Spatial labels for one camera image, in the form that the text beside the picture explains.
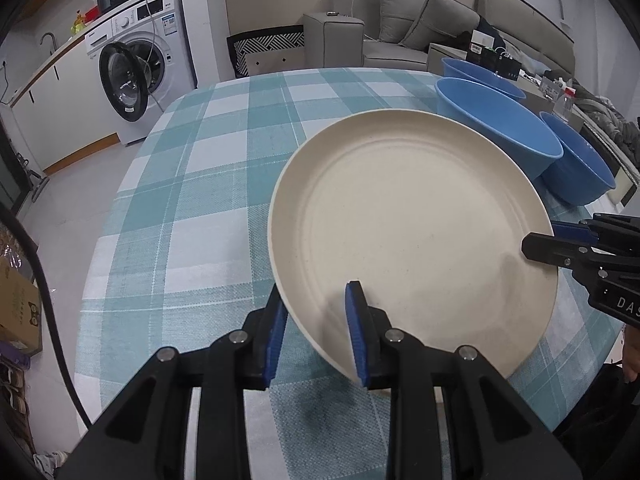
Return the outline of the person's right hand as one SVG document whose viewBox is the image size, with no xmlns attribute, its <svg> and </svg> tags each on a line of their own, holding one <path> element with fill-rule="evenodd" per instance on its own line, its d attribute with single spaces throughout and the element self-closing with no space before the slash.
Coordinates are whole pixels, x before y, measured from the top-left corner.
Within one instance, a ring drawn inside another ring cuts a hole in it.
<svg viewBox="0 0 640 480">
<path fill-rule="evenodd" d="M 640 374 L 640 330 L 629 325 L 624 330 L 623 371 L 630 382 Z"/>
</svg>

